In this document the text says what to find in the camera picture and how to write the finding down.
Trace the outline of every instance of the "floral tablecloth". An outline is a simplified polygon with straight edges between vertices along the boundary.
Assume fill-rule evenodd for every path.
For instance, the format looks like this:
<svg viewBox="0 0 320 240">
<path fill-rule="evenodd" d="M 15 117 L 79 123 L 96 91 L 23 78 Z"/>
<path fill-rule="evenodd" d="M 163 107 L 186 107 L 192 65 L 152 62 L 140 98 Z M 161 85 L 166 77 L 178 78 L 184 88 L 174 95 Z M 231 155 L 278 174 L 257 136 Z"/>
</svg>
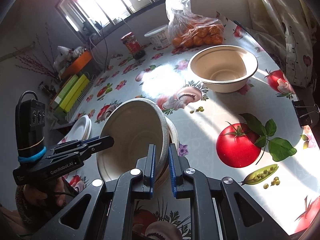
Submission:
<svg viewBox="0 0 320 240">
<path fill-rule="evenodd" d="M 106 118 L 122 102 L 137 97 L 153 100 L 175 125 L 179 155 L 186 156 L 191 167 L 208 177 L 230 176 L 242 182 L 292 234 L 307 227 L 320 208 L 319 147 L 310 127 L 299 126 L 291 103 L 297 100 L 295 92 L 274 56 L 239 26 L 223 16 L 220 20 L 225 26 L 224 44 L 241 46 L 258 59 L 257 72 L 243 88 L 215 93 L 188 71 L 190 58 L 208 46 L 163 50 L 148 46 L 138 61 L 114 55 L 74 119 L 84 114 L 91 118 L 92 138 L 100 135 Z M 66 177 L 82 190 L 100 177 L 96 158 Z M 137 202 L 133 228 L 146 236 L 190 239 L 189 200 L 174 199 L 167 179 L 152 200 Z"/>
</svg>

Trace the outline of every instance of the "curtain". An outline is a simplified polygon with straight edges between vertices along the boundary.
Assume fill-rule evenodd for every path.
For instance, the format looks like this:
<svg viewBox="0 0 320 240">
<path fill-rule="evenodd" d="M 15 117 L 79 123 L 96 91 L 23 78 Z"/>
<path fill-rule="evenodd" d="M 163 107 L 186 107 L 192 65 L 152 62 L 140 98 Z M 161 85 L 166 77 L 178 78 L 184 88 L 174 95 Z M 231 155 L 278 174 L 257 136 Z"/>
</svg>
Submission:
<svg viewBox="0 0 320 240">
<path fill-rule="evenodd" d="M 312 81 L 317 22 L 304 0 L 248 0 L 247 32 L 270 54 L 292 85 Z"/>
</svg>

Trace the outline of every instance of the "binder clip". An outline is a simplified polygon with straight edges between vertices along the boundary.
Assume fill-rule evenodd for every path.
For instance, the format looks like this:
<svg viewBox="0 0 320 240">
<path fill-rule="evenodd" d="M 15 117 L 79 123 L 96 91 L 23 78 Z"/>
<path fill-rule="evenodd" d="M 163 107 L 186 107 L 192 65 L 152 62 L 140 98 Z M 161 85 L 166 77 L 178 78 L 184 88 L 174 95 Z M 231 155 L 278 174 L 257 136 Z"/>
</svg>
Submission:
<svg viewBox="0 0 320 240">
<path fill-rule="evenodd" d="M 293 101 L 292 104 L 294 107 L 294 110 L 296 111 L 296 115 L 298 117 L 298 121 L 300 126 L 305 126 L 305 125 L 311 125 L 312 120 L 311 117 L 309 116 L 311 113 L 320 113 L 320 109 L 317 104 L 314 104 L 313 106 L 305 106 L 302 100 L 299 101 Z M 313 111 L 308 112 L 308 108 L 314 108 Z"/>
</svg>

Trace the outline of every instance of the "white lid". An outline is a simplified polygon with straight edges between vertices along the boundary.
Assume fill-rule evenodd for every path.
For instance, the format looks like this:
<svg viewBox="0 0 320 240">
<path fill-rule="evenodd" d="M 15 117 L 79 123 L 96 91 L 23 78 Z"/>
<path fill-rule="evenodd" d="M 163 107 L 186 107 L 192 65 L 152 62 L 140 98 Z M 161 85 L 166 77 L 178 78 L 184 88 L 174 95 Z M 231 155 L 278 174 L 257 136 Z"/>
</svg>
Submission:
<svg viewBox="0 0 320 240">
<path fill-rule="evenodd" d="M 160 32 L 160 31 L 165 30 L 167 27 L 168 27 L 167 24 L 166 24 L 166 25 L 162 25 L 162 26 L 160 26 L 160 27 L 157 27 L 157 28 L 153 29 L 152 31 L 147 32 L 144 36 L 145 36 L 145 37 L 152 36 L 152 35 Z"/>
</svg>

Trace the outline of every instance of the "transparent plastic bag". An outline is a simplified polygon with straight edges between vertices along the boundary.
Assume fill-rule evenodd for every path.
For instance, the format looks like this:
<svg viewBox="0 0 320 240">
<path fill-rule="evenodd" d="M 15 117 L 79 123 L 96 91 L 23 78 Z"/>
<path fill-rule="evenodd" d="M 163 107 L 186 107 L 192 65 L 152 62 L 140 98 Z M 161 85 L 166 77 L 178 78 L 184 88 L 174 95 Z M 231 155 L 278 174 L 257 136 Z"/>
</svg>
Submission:
<svg viewBox="0 0 320 240">
<path fill-rule="evenodd" d="M 223 43 L 222 22 L 193 14 L 190 0 L 165 0 L 165 7 L 169 19 L 169 41 L 174 47 Z"/>
</svg>

